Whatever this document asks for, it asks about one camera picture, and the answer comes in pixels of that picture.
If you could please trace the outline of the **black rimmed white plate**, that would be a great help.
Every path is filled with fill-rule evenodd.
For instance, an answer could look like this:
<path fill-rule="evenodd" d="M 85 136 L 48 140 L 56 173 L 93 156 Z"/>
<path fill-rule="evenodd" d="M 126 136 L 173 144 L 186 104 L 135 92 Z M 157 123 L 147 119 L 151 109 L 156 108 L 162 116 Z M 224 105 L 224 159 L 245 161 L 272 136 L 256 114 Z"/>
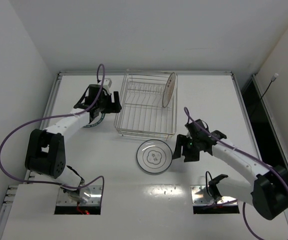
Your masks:
<path fill-rule="evenodd" d="M 143 142 L 137 149 L 136 160 L 144 172 L 159 175 L 167 171 L 172 164 L 172 150 L 161 140 L 150 139 Z"/>

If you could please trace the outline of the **orange sunburst plate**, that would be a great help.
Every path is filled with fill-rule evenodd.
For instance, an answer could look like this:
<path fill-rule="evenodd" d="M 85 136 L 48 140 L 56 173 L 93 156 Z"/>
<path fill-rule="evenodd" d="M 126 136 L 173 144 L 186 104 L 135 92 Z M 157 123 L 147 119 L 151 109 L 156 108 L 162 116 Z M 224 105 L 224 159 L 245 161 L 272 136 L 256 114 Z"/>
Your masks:
<path fill-rule="evenodd" d="M 177 89 L 177 78 L 177 74 L 175 72 L 172 72 L 166 82 L 162 97 L 163 108 L 166 108 L 169 105 L 170 101 L 174 96 L 174 93 Z"/>

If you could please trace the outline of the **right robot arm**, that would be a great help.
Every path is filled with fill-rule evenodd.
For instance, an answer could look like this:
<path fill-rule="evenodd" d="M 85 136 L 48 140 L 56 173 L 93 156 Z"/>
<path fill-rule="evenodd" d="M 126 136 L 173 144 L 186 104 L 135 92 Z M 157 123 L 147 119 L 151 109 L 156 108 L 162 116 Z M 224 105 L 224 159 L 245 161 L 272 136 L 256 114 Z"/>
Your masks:
<path fill-rule="evenodd" d="M 185 162 L 197 162 L 200 152 L 205 152 L 225 162 L 244 178 L 243 181 L 234 180 L 224 173 L 214 177 L 206 185 L 210 197 L 217 201 L 228 196 L 245 202 L 267 220 L 288 208 L 288 172 L 285 168 L 270 167 L 243 153 L 222 132 L 209 132 L 200 119 L 185 127 L 188 133 L 177 135 L 174 160 L 184 157 Z"/>

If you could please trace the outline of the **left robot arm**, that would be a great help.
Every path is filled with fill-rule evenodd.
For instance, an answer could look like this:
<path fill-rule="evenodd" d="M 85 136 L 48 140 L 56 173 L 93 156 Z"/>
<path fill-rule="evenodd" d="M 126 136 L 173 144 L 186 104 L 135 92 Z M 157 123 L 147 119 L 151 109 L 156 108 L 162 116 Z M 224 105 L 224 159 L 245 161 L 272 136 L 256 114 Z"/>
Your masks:
<path fill-rule="evenodd" d="M 32 131 L 25 160 L 26 169 L 59 183 L 70 198 L 86 202 L 90 189 L 80 189 L 85 180 L 66 164 L 65 143 L 99 114 L 117 114 L 121 109 L 117 91 L 110 93 L 108 85 L 89 85 L 68 116 L 43 130 Z"/>

